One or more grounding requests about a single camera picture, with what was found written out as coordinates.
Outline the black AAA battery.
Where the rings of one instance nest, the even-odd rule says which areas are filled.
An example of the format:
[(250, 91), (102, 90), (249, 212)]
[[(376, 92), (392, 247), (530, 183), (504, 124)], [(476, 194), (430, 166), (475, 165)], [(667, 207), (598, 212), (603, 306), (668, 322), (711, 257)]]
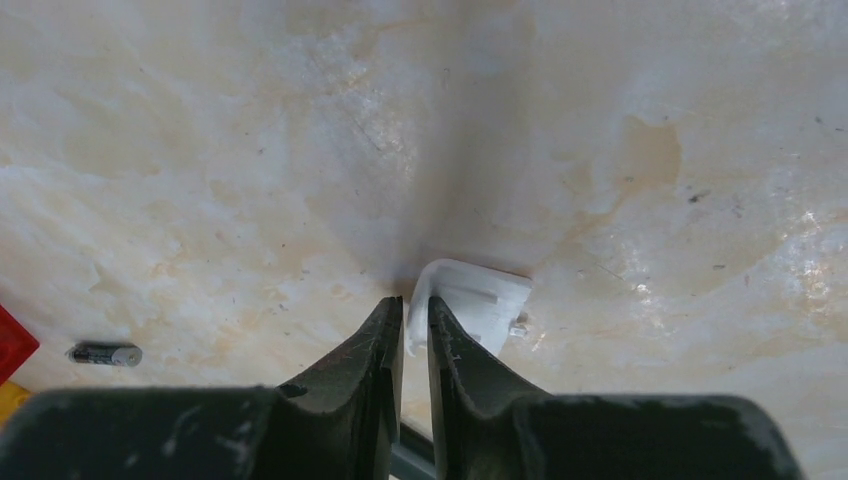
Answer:
[(143, 352), (130, 343), (80, 342), (71, 347), (66, 356), (78, 364), (136, 367)]

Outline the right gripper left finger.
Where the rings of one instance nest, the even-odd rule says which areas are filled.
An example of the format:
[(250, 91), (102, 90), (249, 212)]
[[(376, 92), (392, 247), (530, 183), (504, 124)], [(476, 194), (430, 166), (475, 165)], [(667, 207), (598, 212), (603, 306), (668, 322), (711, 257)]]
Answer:
[(400, 413), (403, 301), (276, 387), (77, 388), (1, 434), (5, 479), (385, 479)]

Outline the white battery cover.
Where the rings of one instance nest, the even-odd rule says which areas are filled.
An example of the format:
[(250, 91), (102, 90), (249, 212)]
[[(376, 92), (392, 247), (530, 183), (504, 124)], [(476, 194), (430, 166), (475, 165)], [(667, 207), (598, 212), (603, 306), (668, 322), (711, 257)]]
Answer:
[(436, 296), (475, 341), (497, 356), (532, 288), (526, 277), (454, 259), (434, 260), (420, 273), (409, 302), (405, 349), (414, 356), (426, 346), (428, 302)]

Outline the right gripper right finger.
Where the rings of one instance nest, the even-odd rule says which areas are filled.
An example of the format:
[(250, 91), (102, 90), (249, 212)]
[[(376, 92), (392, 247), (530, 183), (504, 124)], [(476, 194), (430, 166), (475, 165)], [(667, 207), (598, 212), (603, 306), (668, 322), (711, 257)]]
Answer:
[(554, 395), (490, 354), (438, 297), (428, 363), (441, 479), (800, 479), (773, 419), (732, 395)]

